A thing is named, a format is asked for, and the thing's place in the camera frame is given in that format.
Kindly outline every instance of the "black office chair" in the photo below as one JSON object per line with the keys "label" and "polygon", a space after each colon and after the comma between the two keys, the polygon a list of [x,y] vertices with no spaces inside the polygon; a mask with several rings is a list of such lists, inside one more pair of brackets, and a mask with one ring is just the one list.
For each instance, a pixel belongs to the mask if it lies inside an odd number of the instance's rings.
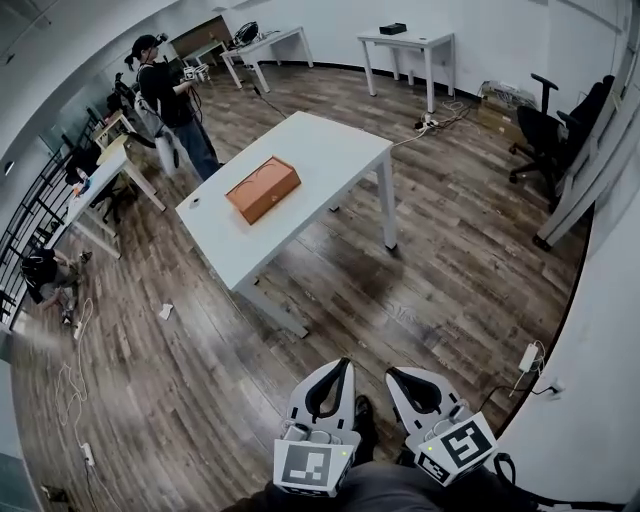
{"label": "black office chair", "polygon": [[560,121],[547,115],[549,108],[549,90],[558,90],[558,86],[546,78],[542,78],[534,73],[531,78],[542,84],[542,108],[540,111],[522,106],[518,107],[518,123],[522,133],[527,139],[533,151],[513,144],[509,151],[516,154],[520,151],[533,160],[522,167],[511,171],[509,181],[518,182],[518,175],[530,171],[538,170],[544,176],[549,195],[549,211],[553,212],[558,204],[556,196],[556,184],[562,178],[565,171],[578,156],[582,145],[586,142],[593,125],[598,119],[598,115],[604,107],[614,77],[607,75],[602,82],[597,82],[586,98],[571,114],[565,114],[558,110],[558,117],[564,122],[564,127],[568,131],[568,136],[562,135]]}
{"label": "black office chair", "polygon": [[[74,154],[69,159],[69,162],[66,165],[65,170],[67,171],[67,177],[65,181],[69,185],[75,185],[76,183],[80,183],[81,178],[78,175],[77,169],[82,169],[87,176],[91,176],[98,169],[98,158],[100,158],[101,150],[97,144],[91,143],[91,145],[86,148],[76,148]],[[123,187],[122,189],[116,189],[116,182],[118,181],[118,176],[113,178],[106,187],[102,189],[102,191],[97,195],[97,197],[91,203],[91,208],[95,208],[99,206],[103,201],[107,199],[110,200],[109,207],[107,211],[102,216],[103,222],[107,223],[107,216],[109,213],[113,212],[113,220],[116,224],[120,223],[120,217],[118,216],[118,206],[125,199],[127,195],[128,187]]]}

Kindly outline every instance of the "desk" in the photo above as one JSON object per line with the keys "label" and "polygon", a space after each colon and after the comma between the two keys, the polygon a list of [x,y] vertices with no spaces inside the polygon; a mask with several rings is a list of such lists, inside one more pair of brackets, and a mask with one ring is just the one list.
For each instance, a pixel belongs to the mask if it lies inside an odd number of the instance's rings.
{"label": "desk", "polygon": [[[198,48],[197,50],[191,52],[189,55],[187,55],[182,60],[183,61],[195,60],[195,61],[198,62],[199,66],[202,66],[202,64],[204,64],[204,62],[202,62],[201,57],[203,57],[207,53],[212,52],[216,48],[220,48],[220,47],[222,47],[223,53],[227,51],[227,47],[222,41],[213,41],[211,44],[208,44],[207,46],[203,46],[202,48]],[[216,66],[218,65],[218,62],[216,61],[215,57],[213,57],[213,63]]]}
{"label": "desk", "polygon": [[122,113],[122,110],[118,110],[111,116],[111,119],[109,120],[109,124],[107,126],[93,132],[93,140],[98,146],[100,146],[100,149],[102,149],[102,151],[107,149],[107,146],[102,139],[106,137],[109,134],[109,131],[113,129],[113,127],[118,123],[122,123],[130,132],[136,131],[131,125],[131,122]]}
{"label": "desk", "polygon": [[[247,64],[248,66],[252,66],[256,72],[256,75],[258,75],[258,80],[260,80],[260,83],[262,84],[262,89],[264,90],[264,92],[270,92],[271,89],[269,89],[269,85],[267,84],[267,81],[265,80],[264,75],[262,74],[262,70],[258,65],[258,61],[255,58],[255,56],[253,56],[252,54],[255,51],[259,50],[260,48],[263,48],[265,46],[273,46],[278,41],[282,41],[283,39],[286,39],[288,37],[295,36],[295,35],[297,35],[300,38],[300,41],[302,42],[302,46],[304,46],[304,51],[307,54],[307,62],[309,63],[309,67],[312,68],[313,57],[311,56],[309,43],[307,42],[307,38],[304,35],[304,30],[302,27],[296,27],[290,30],[282,30],[279,32],[274,32],[273,34],[269,34],[267,37],[265,37],[260,41],[254,41],[250,45],[243,46],[242,48],[237,48],[234,50],[229,50],[221,54],[220,56],[222,57],[222,60],[224,60],[224,63],[227,65],[227,69],[229,69],[229,73],[231,73],[231,76],[233,77],[234,82],[238,86],[238,89],[242,89],[242,84],[240,83],[240,79],[238,78],[238,75],[233,69],[233,57],[242,57],[242,60],[245,64]],[[278,59],[278,56],[275,53],[275,51],[274,51],[274,55],[276,57],[276,61],[278,62],[278,65],[280,65],[280,59]]]}
{"label": "desk", "polygon": [[100,167],[91,175],[91,186],[80,197],[72,197],[69,201],[69,209],[67,210],[67,216],[64,221],[64,226],[69,227],[74,225],[78,230],[93,240],[96,245],[107,251],[114,258],[120,258],[120,252],[111,244],[105,242],[100,235],[96,234],[80,220],[80,216],[85,213],[95,224],[101,229],[106,231],[112,238],[116,236],[116,232],[107,226],[100,215],[89,208],[89,205],[93,200],[98,197],[98,194],[109,184],[109,182],[115,178],[120,172],[126,172],[129,177],[136,182],[136,184],[142,189],[142,191],[151,199],[151,202],[155,204],[160,211],[164,211],[164,206],[160,200],[154,195],[156,190],[142,175],[140,170],[129,160],[127,152],[124,148],[124,142],[126,136],[120,136],[105,150],[108,157],[104,163],[100,164]]}
{"label": "desk", "polygon": [[[307,330],[254,285],[255,276],[369,171],[378,175],[384,243],[395,248],[391,146],[362,130],[297,112],[225,164],[176,211],[230,290],[304,337]],[[249,225],[225,194],[273,155],[292,165],[302,183]]]}
{"label": "desk", "polygon": [[[398,49],[420,50],[424,52],[424,62],[427,71],[425,75],[427,81],[427,110],[430,114],[433,114],[435,111],[431,50],[436,46],[448,43],[451,46],[451,56],[449,59],[449,96],[453,96],[456,69],[456,45],[453,32],[442,29],[429,32],[430,33],[427,36],[423,36],[422,34],[415,32],[403,32],[402,34],[385,36],[380,34],[379,30],[370,30],[368,32],[363,32],[362,34],[358,34],[358,41],[362,43],[362,49],[364,51],[365,72],[367,74],[367,83],[369,84],[369,94],[371,94],[371,96],[376,95],[376,86],[373,82],[373,72],[371,71],[371,61],[369,60],[367,42],[371,42],[374,45],[389,47],[389,50],[391,51],[393,77],[396,80],[400,80]],[[411,73],[409,73],[409,85],[413,85],[413,76]]]}

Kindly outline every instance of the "paper scrap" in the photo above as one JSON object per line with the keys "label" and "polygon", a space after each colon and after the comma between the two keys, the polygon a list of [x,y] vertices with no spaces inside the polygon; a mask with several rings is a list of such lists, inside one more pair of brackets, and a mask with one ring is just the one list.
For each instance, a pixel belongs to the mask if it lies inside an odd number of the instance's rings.
{"label": "paper scrap", "polygon": [[160,311],[160,314],[158,316],[163,320],[167,320],[169,318],[169,315],[171,314],[172,309],[173,304],[163,304],[162,311]]}

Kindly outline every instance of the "orange box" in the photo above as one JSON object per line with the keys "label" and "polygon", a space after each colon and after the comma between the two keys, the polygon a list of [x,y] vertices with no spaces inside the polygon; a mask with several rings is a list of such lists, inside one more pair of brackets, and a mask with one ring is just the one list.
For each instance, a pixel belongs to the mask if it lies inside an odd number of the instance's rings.
{"label": "orange box", "polygon": [[296,170],[272,156],[225,195],[253,224],[298,185]]}

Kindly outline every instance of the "person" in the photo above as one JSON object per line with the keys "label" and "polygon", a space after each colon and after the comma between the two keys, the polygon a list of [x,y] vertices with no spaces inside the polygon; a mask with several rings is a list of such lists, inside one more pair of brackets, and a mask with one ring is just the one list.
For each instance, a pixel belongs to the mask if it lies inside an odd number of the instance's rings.
{"label": "person", "polygon": [[59,304],[64,324],[71,324],[73,319],[82,270],[91,254],[82,252],[74,261],[56,249],[36,249],[22,260],[21,271],[29,295],[43,310]]}
{"label": "person", "polygon": [[537,505],[509,492],[496,475],[476,469],[448,487],[442,487],[418,467],[373,461],[378,434],[373,406],[356,399],[354,430],[362,441],[353,466],[335,498],[288,494],[269,482],[264,490],[222,512],[534,512]]}
{"label": "person", "polygon": [[155,110],[187,151],[191,163],[203,181],[220,168],[211,141],[191,107],[189,90],[193,81],[176,83],[166,62],[155,62],[158,40],[152,35],[139,37],[133,44],[131,58],[140,62],[138,83],[145,101]]}

